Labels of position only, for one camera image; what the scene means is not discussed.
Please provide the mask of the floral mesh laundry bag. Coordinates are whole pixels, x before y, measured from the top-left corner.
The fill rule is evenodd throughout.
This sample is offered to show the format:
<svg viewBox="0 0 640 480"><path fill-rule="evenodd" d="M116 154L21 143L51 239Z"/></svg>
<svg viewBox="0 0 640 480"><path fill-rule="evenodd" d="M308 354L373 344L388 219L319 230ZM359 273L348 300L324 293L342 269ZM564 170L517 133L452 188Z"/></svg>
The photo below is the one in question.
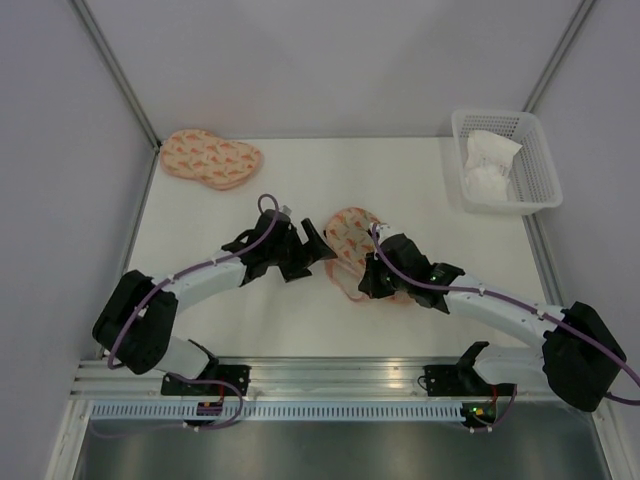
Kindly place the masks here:
<svg viewBox="0 0 640 480"><path fill-rule="evenodd" d="M334 214L325 226L328 246L336 254L325 263L329 281L352 302L367 302L370 298L358 290L366 267L366 255L374 251L368 229L380 219L360 207L348 207Z"/></svg>

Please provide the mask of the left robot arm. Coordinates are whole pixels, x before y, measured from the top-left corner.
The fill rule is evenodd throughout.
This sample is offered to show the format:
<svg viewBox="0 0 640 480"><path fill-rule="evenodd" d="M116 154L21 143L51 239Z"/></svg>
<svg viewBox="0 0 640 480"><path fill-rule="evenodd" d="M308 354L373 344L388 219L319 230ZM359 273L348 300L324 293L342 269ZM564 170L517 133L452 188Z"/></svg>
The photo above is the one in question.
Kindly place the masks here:
<svg viewBox="0 0 640 480"><path fill-rule="evenodd" d="M290 282L310 276L314 263L337 257L310 219L301 226L306 241L287 214L268 209L252 229L199 264L165 278L127 272L93 326L94 340L110 353L110 361L118 360L136 375L151 370L177 375L195 395L209 395L218 384L214 356L196 342L173 335L177 316L249 284L271 267Z"/></svg>

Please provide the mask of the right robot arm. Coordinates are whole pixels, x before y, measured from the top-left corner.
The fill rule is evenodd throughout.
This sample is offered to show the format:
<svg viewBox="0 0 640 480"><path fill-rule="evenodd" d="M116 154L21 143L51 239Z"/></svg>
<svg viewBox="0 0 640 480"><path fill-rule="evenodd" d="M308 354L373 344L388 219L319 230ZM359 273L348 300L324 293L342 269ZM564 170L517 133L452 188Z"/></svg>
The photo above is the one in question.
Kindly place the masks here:
<svg viewBox="0 0 640 480"><path fill-rule="evenodd" d="M582 302L569 307L518 298L463 269L432 263L404 233L387 224L369 229L373 250L358 286L371 299L405 293L418 305L476 320L520 341L501 347L476 341L454 366L459 388L478 395L490 385L551 392L566 404L595 411L618 401L618 375L637 374L597 311Z"/></svg>

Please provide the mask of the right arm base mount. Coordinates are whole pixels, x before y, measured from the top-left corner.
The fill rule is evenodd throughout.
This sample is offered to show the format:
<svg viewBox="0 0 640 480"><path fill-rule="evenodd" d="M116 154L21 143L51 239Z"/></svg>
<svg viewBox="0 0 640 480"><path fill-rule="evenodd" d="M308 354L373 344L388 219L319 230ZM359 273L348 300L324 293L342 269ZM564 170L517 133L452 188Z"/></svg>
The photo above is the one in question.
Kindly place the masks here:
<svg viewBox="0 0 640 480"><path fill-rule="evenodd" d="M510 383L489 384L472 368L457 365L425 365L417 378L418 385L430 397L510 397L515 385Z"/></svg>

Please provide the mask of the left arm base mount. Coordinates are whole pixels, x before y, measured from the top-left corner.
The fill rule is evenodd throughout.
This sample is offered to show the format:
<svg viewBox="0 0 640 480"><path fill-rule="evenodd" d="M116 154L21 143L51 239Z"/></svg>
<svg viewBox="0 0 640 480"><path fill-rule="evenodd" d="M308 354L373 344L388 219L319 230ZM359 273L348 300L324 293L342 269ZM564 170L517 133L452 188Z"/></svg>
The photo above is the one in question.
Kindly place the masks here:
<svg viewBox="0 0 640 480"><path fill-rule="evenodd" d="M196 379L166 373L161 384L164 397L197 397L197 417L240 414L248 390L250 368L247 365L219 364L206 367Z"/></svg>

